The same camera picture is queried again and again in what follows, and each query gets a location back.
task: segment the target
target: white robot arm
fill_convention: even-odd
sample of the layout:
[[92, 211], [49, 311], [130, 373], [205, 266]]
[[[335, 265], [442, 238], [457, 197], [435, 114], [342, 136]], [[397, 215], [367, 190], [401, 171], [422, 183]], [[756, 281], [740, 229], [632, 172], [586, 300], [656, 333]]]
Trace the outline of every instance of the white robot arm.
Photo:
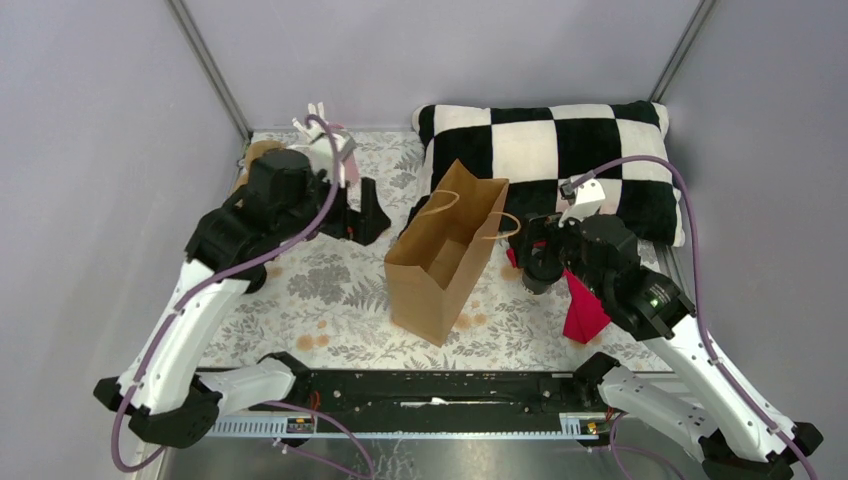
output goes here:
[[[341, 158], [347, 158], [355, 146], [353, 139], [341, 130], [334, 137]], [[118, 411], [129, 399], [129, 426], [142, 440], [187, 447], [202, 438], [219, 416], [280, 400], [291, 390], [292, 371], [272, 357], [237, 370], [196, 373], [204, 349], [233, 302], [264, 283], [263, 265], [212, 283], [178, 312], [175, 309], [187, 291], [270, 252], [315, 218], [330, 190], [326, 173], [332, 161], [323, 157], [332, 155], [332, 149], [325, 145], [327, 137], [315, 135], [311, 140], [308, 157], [280, 149], [257, 159], [248, 183], [200, 220], [186, 247], [188, 258], [174, 293], [142, 353], [119, 377], [104, 378], [95, 387], [95, 397], [110, 410]], [[374, 180], [360, 180], [360, 210], [348, 206], [347, 189], [340, 188], [318, 231], [368, 245], [389, 227]]]
[[[601, 300], [613, 323], [657, 354], [678, 375], [698, 405], [654, 387], [614, 358], [599, 353], [575, 376], [585, 379], [610, 407], [630, 412], [680, 444], [710, 478], [790, 478], [797, 460], [776, 431], [754, 412], [706, 351], [720, 362], [779, 431], [805, 454], [821, 443], [811, 424], [795, 423], [773, 407], [742, 375], [713, 338], [702, 338], [695, 309], [666, 276], [640, 265], [637, 238], [618, 217], [598, 215], [599, 182], [571, 190], [562, 214], [528, 220], [516, 247], [524, 283], [541, 293], [567, 269]], [[541, 241], [545, 246], [539, 248]]]

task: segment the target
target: metal frame edge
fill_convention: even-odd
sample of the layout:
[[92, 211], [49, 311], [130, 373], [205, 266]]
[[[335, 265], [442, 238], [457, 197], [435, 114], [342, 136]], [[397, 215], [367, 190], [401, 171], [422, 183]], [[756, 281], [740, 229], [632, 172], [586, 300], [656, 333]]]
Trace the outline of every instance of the metal frame edge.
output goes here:
[[227, 112], [227, 116], [233, 122], [233, 126], [238, 130], [239, 135], [246, 143], [250, 142], [251, 130], [247, 124], [247, 120], [244, 118], [241, 108], [239, 108], [235, 97], [233, 97], [232, 92], [227, 86], [227, 82], [224, 81], [224, 76], [218, 69], [215, 59], [209, 52], [209, 48], [203, 41], [200, 30], [198, 30], [197, 24], [194, 23], [194, 18], [192, 18], [185, 1], [165, 0], [165, 3], [174, 15], [174, 20], [177, 22], [180, 30], [182, 30], [183, 35], [185, 35], [186, 42], [191, 47], [192, 52], [194, 52], [197, 63], [200, 64], [200, 68], [206, 74], [206, 78], [212, 85], [213, 90], [215, 90], [215, 94], [221, 101], [224, 110]]
[[652, 102], [662, 103], [663, 97], [665, 96], [669, 85], [671, 85], [674, 77], [677, 75], [677, 72], [683, 64], [683, 61], [686, 59], [689, 50], [698, 38], [698, 34], [700, 34], [703, 30], [704, 25], [715, 10], [719, 1], [720, 0], [701, 0], [698, 3], [698, 6], [695, 7], [695, 12], [692, 14], [692, 18], [689, 19], [686, 29], [683, 30], [683, 35], [680, 36], [677, 46], [674, 47], [671, 58], [668, 59], [668, 63], [663, 69], [662, 74], [660, 74], [660, 78], [657, 80], [653, 91], [651, 91], [650, 99]]

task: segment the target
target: red fabric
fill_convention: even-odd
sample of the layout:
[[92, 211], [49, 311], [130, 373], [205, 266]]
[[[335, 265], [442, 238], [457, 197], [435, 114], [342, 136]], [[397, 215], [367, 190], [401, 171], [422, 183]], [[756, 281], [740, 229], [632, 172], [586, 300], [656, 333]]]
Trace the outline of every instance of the red fabric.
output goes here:
[[[515, 252], [511, 248], [506, 251], [506, 256], [513, 268], [517, 268], [518, 262], [515, 260]], [[610, 318], [604, 313], [601, 301], [595, 298], [577, 277], [567, 271], [563, 272], [562, 276], [565, 277], [566, 282], [568, 282], [568, 290], [571, 291], [571, 306], [565, 316], [562, 334], [576, 342], [589, 343], [589, 340], [595, 338], [601, 333], [601, 330], [609, 325]]]

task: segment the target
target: black and white pillow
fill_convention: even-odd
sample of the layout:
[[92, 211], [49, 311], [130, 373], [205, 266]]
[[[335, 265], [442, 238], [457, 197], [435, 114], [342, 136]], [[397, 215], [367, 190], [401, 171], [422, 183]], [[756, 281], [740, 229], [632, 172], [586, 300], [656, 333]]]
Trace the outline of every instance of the black and white pillow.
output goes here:
[[[416, 207], [456, 159], [478, 178], [509, 179], [506, 211], [519, 218], [563, 211], [559, 185], [610, 160], [668, 160], [668, 111], [644, 101], [550, 108], [426, 105], [412, 115], [412, 125], [426, 148]], [[607, 197], [601, 213], [618, 215], [640, 238], [683, 244], [680, 192], [662, 165], [626, 163], [598, 180]]]

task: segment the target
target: floral tablecloth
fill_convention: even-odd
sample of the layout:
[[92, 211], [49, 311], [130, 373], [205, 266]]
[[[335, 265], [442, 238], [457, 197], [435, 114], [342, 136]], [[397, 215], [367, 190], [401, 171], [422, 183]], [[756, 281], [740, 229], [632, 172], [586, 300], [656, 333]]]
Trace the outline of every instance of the floral tablecloth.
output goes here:
[[[269, 352], [289, 351], [313, 368], [574, 370], [597, 351], [633, 370], [666, 371], [651, 351], [609, 325], [589, 345], [562, 336], [571, 301], [564, 281], [533, 296], [506, 257], [507, 243], [492, 258], [447, 342], [441, 348], [389, 319], [383, 256], [417, 201], [423, 146], [413, 132], [354, 132], [363, 176], [377, 180], [392, 227], [363, 247], [319, 235], [268, 267], [268, 281], [242, 297], [215, 334], [202, 366], [254, 364]], [[301, 142], [296, 132], [260, 132], [254, 141]], [[358, 197], [357, 188], [351, 197]], [[643, 262], [659, 269], [656, 253], [642, 243]]]

